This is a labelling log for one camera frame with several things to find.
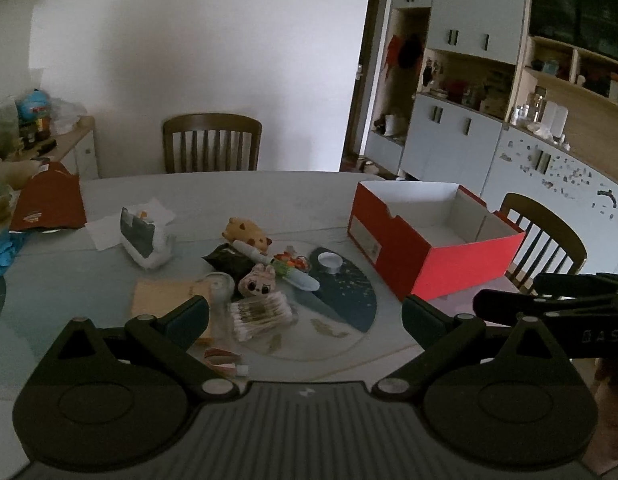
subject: chair backrest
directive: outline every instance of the chair backrest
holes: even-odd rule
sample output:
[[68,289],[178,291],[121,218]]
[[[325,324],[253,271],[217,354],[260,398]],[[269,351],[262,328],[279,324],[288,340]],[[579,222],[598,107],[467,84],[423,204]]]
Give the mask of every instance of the chair backrest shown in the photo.
[[531,280],[536,274],[561,272],[567,259],[572,264],[565,274],[577,274],[582,269],[587,260],[584,244],[569,225],[545,206],[529,197],[509,193],[502,201],[500,212],[508,217],[514,212],[510,219],[525,229],[524,241],[507,273],[519,290],[532,292]]
[[261,134],[262,124],[240,115],[174,117],[163,124],[165,169],[167,173],[254,171]]

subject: box label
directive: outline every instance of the box label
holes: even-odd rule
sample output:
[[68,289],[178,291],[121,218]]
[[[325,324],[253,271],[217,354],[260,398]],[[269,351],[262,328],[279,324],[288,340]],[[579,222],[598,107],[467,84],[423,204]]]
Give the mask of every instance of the box label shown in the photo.
[[351,237],[358,242],[358,245],[367,257],[375,263],[378,260],[380,251],[383,249],[378,241],[374,238],[369,230],[362,224],[358,218],[353,217],[351,219],[351,227],[349,229]]

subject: plush toy face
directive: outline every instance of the plush toy face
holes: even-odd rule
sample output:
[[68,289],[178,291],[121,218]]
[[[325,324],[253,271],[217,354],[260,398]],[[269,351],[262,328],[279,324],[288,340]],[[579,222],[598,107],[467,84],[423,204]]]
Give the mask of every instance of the plush toy face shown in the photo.
[[276,290],[276,271],[272,266],[258,264],[238,283],[238,292],[245,298],[265,296]]
[[240,240],[252,247],[257,248],[262,254],[267,254],[267,250],[272,241],[262,232],[251,220],[244,218],[230,218],[223,237],[233,243]]

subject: screw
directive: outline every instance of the screw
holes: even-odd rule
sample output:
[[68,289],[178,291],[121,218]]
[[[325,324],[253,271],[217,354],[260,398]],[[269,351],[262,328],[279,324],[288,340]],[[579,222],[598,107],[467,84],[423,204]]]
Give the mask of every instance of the screw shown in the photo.
[[226,395],[231,390],[233,390],[233,383],[227,379],[209,379],[202,383],[202,391],[213,396]]
[[384,394],[404,394],[409,389],[409,383],[397,377],[387,377],[377,382],[378,389]]

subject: red box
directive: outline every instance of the red box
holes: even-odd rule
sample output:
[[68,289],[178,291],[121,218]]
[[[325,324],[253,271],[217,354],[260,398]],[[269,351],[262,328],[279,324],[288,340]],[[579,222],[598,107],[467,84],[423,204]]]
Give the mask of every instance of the red box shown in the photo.
[[401,301],[503,276],[525,235],[458,184],[382,180],[358,184],[348,233]]

